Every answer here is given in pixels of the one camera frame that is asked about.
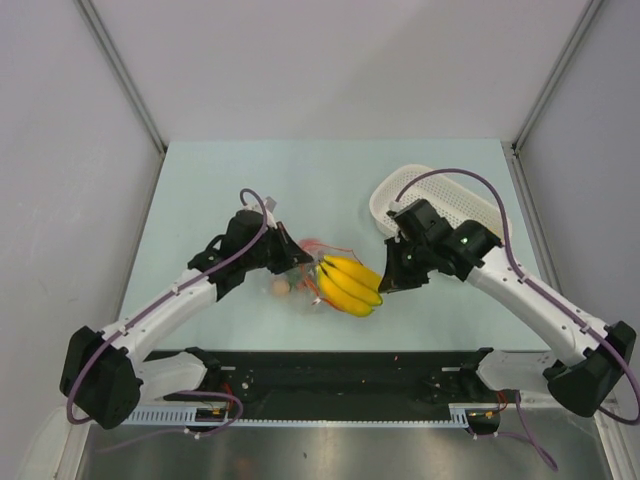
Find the clear zip top bag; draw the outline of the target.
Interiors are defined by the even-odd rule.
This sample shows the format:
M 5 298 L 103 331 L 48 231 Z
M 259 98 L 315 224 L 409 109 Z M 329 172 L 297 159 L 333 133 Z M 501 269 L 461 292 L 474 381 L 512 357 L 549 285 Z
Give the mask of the clear zip top bag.
M 332 306 L 326 299 L 323 298 L 323 295 L 320 292 L 316 282 L 316 265 L 326 255 L 348 257 L 358 261 L 363 265 L 365 264 L 358 258 L 358 256 L 356 255 L 356 252 L 351 248 L 344 248 L 344 247 L 330 245 L 322 242 L 318 238 L 313 238 L 313 239 L 316 240 L 316 245 L 317 245 L 316 262 L 314 264 L 310 264 L 306 266 L 309 268 L 309 273 L 312 277 L 313 288 L 311 290 L 302 290 L 302 291 L 292 290 L 290 288 L 290 292 L 287 295 L 284 295 L 284 296 L 273 295 L 271 293 L 272 282 L 276 279 L 282 279 L 287 281 L 285 276 L 285 273 L 287 272 L 286 271 L 282 274 L 268 273 L 265 276 L 266 285 L 264 287 L 264 291 L 267 294 L 271 295 L 272 297 L 286 302 L 290 307 L 296 309 L 300 313 L 324 313 L 329 310 L 334 310 L 339 313 L 346 314 L 338 310 L 334 306 Z

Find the yellow fake bananas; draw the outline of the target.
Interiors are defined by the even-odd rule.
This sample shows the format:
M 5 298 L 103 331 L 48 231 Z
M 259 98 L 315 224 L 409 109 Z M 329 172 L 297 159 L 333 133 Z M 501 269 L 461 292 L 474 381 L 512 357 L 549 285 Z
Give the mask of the yellow fake bananas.
M 324 299 L 355 317 L 367 317 L 383 304 L 381 277 L 348 257 L 324 256 L 316 265 L 316 282 Z

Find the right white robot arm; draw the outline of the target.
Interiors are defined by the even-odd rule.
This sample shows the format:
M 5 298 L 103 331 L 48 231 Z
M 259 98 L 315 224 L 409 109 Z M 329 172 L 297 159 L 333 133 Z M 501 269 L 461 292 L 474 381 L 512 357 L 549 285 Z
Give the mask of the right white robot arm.
M 475 220 L 452 227 L 425 199 L 386 213 L 397 232 L 386 239 L 382 293 L 419 288 L 432 272 L 455 277 L 507 308 L 548 346 L 539 354 L 485 349 L 461 376 L 463 393 L 484 401 L 495 391 L 550 394 L 581 417 L 591 417 L 624 374 L 636 342 L 623 321 L 587 314 L 527 274 L 498 236 Z

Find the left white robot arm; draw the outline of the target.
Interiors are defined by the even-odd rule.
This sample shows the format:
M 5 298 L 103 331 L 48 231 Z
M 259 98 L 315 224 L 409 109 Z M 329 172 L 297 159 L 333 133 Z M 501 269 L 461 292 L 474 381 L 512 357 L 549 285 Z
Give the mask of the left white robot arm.
M 193 393 L 207 400 L 221 387 L 219 362 L 198 347 L 150 359 L 156 346 L 199 312 L 240 286 L 247 273 L 282 274 L 312 256 L 270 213 L 238 211 L 225 233 L 197 253 L 173 284 L 138 313 L 71 337 L 60 381 L 70 423 L 122 424 L 142 403 Z

